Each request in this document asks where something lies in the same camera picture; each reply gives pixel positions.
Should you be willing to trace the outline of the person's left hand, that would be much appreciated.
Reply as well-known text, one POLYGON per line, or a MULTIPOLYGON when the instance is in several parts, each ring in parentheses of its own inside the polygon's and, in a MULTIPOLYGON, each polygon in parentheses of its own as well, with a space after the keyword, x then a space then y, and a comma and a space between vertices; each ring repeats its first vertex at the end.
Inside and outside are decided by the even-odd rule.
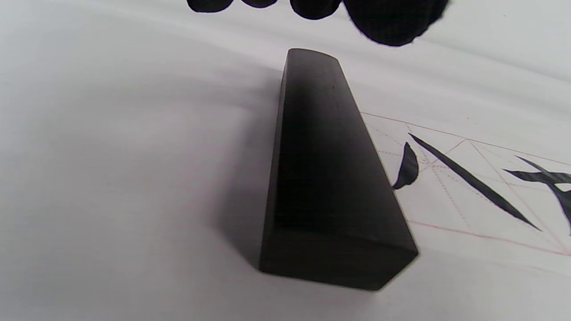
POLYGON ((448 0, 290 0, 292 10, 306 20, 332 16, 342 4, 357 30, 380 45, 400 47, 422 36, 440 20, 448 0))

